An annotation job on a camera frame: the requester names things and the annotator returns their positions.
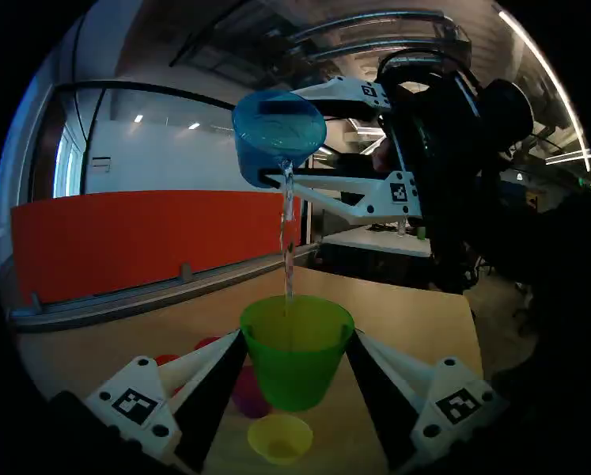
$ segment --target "table surface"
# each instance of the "table surface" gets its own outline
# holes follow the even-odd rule
[[[475,326],[461,295],[421,291],[295,268],[294,290],[339,303],[357,328],[426,363],[448,355],[482,375]],[[250,303],[283,292],[282,270],[164,309],[82,329],[18,336],[28,372],[47,397],[70,390],[84,398],[137,355],[183,355],[207,336],[237,328]],[[357,382],[344,356],[325,398],[299,412],[313,429],[310,451],[276,467],[247,443],[250,419],[230,402],[206,459],[210,473],[387,473]]]
[[[324,236],[322,244],[345,245],[348,247],[369,249],[383,253],[405,254],[415,257],[429,257],[431,244],[429,239],[420,240],[416,236],[399,236],[396,231],[368,231],[369,226],[354,228],[337,234]]]

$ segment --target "office floor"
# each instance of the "office floor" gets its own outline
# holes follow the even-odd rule
[[[536,344],[533,334],[517,333],[521,318],[513,318],[515,310],[524,306],[524,296],[514,282],[495,271],[481,271],[478,283],[464,292],[475,313],[475,330],[482,353],[484,377],[491,379],[497,371],[505,370],[527,359]]]

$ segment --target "water stream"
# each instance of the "water stream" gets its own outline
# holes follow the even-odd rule
[[[286,296],[286,312],[293,302],[293,251],[295,216],[293,212],[293,163],[290,160],[282,161],[280,168],[284,173],[284,204],[282,207],[282,224],[280,226],[280,250],[284,257],[284,295]]]

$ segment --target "orange wall panel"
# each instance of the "orange wall panel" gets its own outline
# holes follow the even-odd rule
[[[296,199],[295,209],[299,209]],[[13,258],[27,302],[59,302],[171,279],[279,251],[282,195],[115,192],[12,210]],[[294,224],[299,236],[299,216]]]

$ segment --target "ceiling light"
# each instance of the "ceiling light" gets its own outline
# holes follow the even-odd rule
[[[587,151],[585,149],[585,140],[583,139],[583,132],[581,130],[581,127],[578,124],[577,115],[574,112],[574,110],[572,109],[572,105],[570,104],[570,98],[567,96],[567,93],[566,93],[565,89],[563,88],[563,85],[561,84],[561,82],[559,82],[559,79],[557,78],[555,72],[552,70],[550,65],[547,63],[546,59],[541,54],[541,51],[539,51],[537,46],[534,44],[534,42],[532,41],[532,38],[530,38],[530,36],[528,36],[526,31],[524,31],[524,29],[519,25],[519,23],[517,23],[504,10],[499,12],[499,17],[501,19],[503,19],[504,22],[509,27],[511,27],[513,29],[513,31],[524,41],[524,43],[526,43],[526,46],[528,46],[530,51],[537,58],[537,61],[539,61],[539,64],[541,65],[541,67],[543,67],[543,69],[546,71],[546,74],[548,75],[548,77],[552,81],[552,84],[555,85],[555,88],[557,89],[557,93],[559,93],[559,97],[561,97],[561,101],[563,102],[563,106],[566,108],[567,115],[570,117],[570,120],[572,121],[572,126],[574,127],[574,131],[577,134],[578,144],[581,147],[581,152],[583,153],[583,155],[579,158],[582,158],[583,160],[585,160],[585,169],[587,171],[590,171],[588,158],[591,158],[591,155],[587,154]]]
[[[585,154],[590,154],[590,152],[591,152],[590,149],[585,149]],[[583,155],[583,150],[576,150],[574,152],[567,152],[565,154],[560,154],[560,155],[552,155],[551,157],[546,157],[544,160],[554,160],[555,158],[569,157],[569,156],[576,155],[576,154]]]
[[[557,161],[546,161],[546,165],[554,165],[556,163],[564,163],[564,162],[572,162],[573,160],[587,160],[588,158],[591,158],[591,155],[577,155],[576,157],[568,157],[568,158],[562,158],[561,160],[557,160]]]

